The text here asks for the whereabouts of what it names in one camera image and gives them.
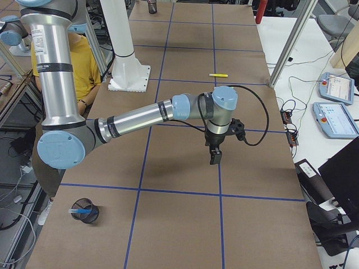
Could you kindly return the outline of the aluminium frame post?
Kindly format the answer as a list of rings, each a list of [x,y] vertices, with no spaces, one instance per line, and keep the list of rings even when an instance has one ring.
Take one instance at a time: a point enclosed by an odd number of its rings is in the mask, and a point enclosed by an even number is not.
[[[294,46],[296,45],[302,31],[304,30],[304,27],[310,18],[318,0],[310,0],[307,1],[304,4],[304,7],[300,14],[298,15],[298,18],[296,22],[294,23],[294,26],[292,28],[292,31],[284,45],[284,48],[279,56],[279,59],[275,65],[274,71],[272,72],[268,86],[270,88],[274,88],[275,84],[278,82],[279,77],[281,73],[283,72],[286,63],[288,62],[289,56],[291,55],[292,51],[294,50]]]

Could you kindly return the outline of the blue marker pen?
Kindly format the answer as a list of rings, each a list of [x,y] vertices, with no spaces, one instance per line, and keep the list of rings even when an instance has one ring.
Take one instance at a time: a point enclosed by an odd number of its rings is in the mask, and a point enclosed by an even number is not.
[[[91,213],[92,209],[85,209],[85,208],[70,208],[68,212],[70,214],[89,214]]]

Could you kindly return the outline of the lower blue teach pendant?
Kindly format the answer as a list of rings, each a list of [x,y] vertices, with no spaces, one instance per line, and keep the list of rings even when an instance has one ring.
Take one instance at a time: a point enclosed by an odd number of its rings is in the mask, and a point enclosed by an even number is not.
[[[316,121],[321,130],[331,139],[354,139],[358,137],[358,126],[343,103],[314,102]]]

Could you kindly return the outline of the red fire extinguisher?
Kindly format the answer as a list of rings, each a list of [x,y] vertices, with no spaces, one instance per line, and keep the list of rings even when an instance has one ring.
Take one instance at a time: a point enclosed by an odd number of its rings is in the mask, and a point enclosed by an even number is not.
[[[256,17],[255,17],[256,24],[261,23],[261,20],[262,20],[262,17],[264,16],[267,4],[268,4],[268,0],[260,0],[259,6],[257,9],[257,13],[256,13]]]

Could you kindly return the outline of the blue teach pendant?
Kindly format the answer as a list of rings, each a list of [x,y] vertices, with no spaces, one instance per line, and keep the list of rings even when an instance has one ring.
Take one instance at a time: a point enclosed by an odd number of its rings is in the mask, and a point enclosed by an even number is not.
[[[314,102],[316,121],[321,130],[331,139],[354,139],[358,137],[358,126],[343,103]]]
[[[352,105],[354,91],[355,81],[351,78],[325,72],[319,79],[319,94],[324,99]]]

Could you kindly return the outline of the person in yellow shirt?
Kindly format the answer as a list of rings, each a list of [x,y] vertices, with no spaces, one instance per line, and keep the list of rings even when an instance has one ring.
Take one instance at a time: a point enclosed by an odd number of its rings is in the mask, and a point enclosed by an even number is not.
[[[86,118],[100,88],[101,78],[97,63],[87,38],[77,33],[68,33],[70,56],[79,114]],[[52,200],[61,182],[59,171],[45,164],[37,153],[37,143],[42,133],[42,123],[36,127],[32,154],[35,176],[43,191]]]

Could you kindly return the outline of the grey office chair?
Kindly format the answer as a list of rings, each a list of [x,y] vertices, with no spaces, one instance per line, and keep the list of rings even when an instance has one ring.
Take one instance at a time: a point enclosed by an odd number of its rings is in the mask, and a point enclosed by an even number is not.
[[[349,18],[339,15],[339,11],[348,8]],[[358,21],[358,1],[349,1],[349,4],[339,9],[333,15],[318,15],[317,24],[321,30],[332,37],[330,46],[336,51],[345,38],[354,28],[354,21]]]

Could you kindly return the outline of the yellow highlighter pen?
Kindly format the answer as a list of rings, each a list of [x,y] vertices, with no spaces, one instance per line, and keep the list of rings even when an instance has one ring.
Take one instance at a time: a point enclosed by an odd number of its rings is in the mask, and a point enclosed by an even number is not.
[[[210,73],[209,77],[220,77],[220,78],[227,78],[228,74],[222,74],[222,73]]]

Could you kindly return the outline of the far black mesh pen cup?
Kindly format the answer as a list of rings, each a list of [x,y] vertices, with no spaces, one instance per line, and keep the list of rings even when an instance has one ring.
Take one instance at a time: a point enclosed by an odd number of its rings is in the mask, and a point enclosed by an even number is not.
[[[157,0],[147,0],[148,3],[148,11],[150,14],[157,13]]]

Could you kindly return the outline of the black mesh pen cup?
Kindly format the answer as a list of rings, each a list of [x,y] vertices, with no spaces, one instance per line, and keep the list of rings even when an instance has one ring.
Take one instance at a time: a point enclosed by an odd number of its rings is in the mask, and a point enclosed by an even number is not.
[[[157,0],[147,0],[148,3],[148,11],[150,14],[157,13]]]
[[[99,208],[88,198],[77,200],[68,212],[75,220],[85,224],[93,223],[99,216]]]

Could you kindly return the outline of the black monitor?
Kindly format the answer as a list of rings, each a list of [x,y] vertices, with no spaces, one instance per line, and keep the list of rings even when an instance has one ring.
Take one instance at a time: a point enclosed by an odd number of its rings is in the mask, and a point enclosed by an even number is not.
[[[351,220],[358,220],[358,138],[328,159],[319,172]]]

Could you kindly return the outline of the upper blue teach pendant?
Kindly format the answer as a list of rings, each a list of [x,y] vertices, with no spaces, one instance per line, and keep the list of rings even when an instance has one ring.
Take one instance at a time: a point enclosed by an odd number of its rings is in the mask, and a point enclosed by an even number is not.
[[[354,91],[355,81],[351,78],[325,72],[319,79],[319,94],[324,99],[352,105]]]

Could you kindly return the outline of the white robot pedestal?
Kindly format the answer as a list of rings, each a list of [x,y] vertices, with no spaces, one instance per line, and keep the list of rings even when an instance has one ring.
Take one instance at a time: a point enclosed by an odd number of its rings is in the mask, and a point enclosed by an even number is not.
[[[108,88],[145,92],[151,67],[142,65],[135,56],[125,1],[103,0],[100,4],[115,55]]]

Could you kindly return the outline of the near black mesh pen cup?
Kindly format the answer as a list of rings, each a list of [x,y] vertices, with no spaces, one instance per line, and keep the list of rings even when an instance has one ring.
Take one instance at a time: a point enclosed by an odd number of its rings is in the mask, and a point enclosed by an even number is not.
[[[77,200],[68,212],[75,220],[85,224],[93,223],[99,216],[99,208],[88,198]]]

